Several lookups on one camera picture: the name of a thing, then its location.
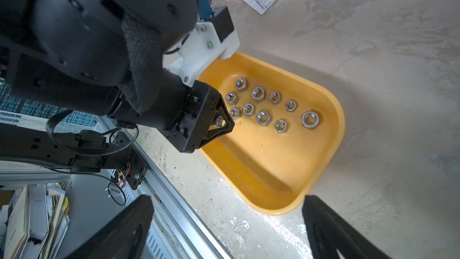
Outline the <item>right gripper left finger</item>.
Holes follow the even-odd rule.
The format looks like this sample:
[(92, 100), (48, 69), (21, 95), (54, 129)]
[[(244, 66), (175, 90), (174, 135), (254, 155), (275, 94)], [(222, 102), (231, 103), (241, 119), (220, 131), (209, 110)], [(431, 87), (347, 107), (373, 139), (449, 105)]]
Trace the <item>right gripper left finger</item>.
[(68, 259), (140, 259), (154, 216), (151, 197), (141, 195), (78, 247)]

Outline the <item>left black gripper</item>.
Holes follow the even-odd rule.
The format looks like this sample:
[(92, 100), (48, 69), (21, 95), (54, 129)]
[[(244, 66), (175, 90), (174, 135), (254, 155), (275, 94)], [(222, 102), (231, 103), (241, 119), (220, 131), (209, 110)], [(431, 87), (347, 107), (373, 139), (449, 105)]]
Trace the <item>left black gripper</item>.
[(179, 151), (193, 153), (211, 141), (229, 134), (235, 122), (220, 93), (196, 81), (189, 88), (186, 105), (178, 120), (160, 133)]

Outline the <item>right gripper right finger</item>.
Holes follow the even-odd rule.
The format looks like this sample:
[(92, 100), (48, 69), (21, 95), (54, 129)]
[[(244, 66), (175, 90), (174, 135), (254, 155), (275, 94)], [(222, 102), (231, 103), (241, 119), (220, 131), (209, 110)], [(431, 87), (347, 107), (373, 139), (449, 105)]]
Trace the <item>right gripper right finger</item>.
[(302, 214), (315, 259), (389, 257), (315, 195), (305, 196)]

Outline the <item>yellow plastic storage box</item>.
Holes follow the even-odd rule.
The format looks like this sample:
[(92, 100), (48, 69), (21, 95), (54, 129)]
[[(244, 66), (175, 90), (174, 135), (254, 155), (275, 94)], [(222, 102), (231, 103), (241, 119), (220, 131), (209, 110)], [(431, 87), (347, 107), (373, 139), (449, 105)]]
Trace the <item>yellow plastic storage box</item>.
[[(201, 152), (251, 208), (283, 215), (301, 204), (338, 150), (346, 129), (345, 115), (326, 88), (241, 52), (214, 61), (200, 80), (226, 95), (236, 90), (241, 77), (248, 88), (237, 92), (237, 107), (252, 103), (257, 112), (267, 110), (271, 123), (260, 126), (255, 116), (242, 115), (231, 133), (205, 145)], [(257, 86), (266, 91), (262, 102), (251, 96)], [(274, 91), (282, 95), (279, 104), (269, 101)], [(288, 100), (297, 102), (296, 111), (285, 109)], [(301, 123), (307, 111), (320, 117), (315, 129)], [(288, 124), (286, 133), (274, 128), (280, 119)]]

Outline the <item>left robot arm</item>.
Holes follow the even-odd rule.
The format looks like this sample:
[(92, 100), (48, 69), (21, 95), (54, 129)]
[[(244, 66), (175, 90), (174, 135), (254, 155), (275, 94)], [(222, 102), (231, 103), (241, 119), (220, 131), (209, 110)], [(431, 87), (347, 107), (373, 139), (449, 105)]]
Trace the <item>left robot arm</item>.
[(75, 111), (156, 128), (192, 153), (234, 128), (198, 78), (236, 48), (229, 10), (209, 0), (1, 0), (1, 79), (14, 97), (61, 109), (44, 131), (1, 124), (1, 159), (91, 173), (129, 164), (131, 141), (57, 133)]

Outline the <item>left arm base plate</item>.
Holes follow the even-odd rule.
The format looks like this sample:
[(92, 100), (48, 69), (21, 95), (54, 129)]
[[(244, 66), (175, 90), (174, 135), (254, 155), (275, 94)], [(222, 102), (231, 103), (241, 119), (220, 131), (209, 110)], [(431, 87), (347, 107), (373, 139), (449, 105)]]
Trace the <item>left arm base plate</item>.
[(125, 185), (129, 185), (133, 191), (136, 191), (148, 169), (149, 163), (146, 158), (137, 149), (130, 147), (122, 167), (116, 170), (116, 176), (119, 177), (121, 174), (119, 181), (123, 181)]

